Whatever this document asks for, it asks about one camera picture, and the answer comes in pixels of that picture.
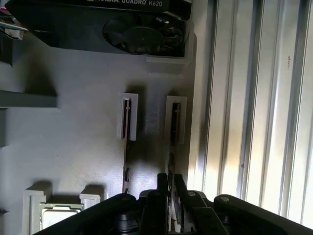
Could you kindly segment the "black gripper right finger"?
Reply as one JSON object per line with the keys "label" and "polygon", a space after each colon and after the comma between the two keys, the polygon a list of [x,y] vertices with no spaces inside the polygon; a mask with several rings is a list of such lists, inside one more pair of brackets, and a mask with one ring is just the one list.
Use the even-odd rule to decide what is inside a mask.
{"label": "black gripper right finger", "polygon": [[188,190],[181,174],[174,186],[182,230],[196,235],[311,235],[312,229],[237,197],[221,194],[211,202],[205,194]]}

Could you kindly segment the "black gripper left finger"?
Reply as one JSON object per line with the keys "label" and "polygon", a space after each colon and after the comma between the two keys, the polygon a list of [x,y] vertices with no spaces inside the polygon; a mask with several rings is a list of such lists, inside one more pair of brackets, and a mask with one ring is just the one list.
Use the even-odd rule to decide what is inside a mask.
{"label": "black gripper left finger", "polygon": [[157,176],[157,188],[136,199],[121,193],[38,232],[40,235],[166,235],[168,181]]}

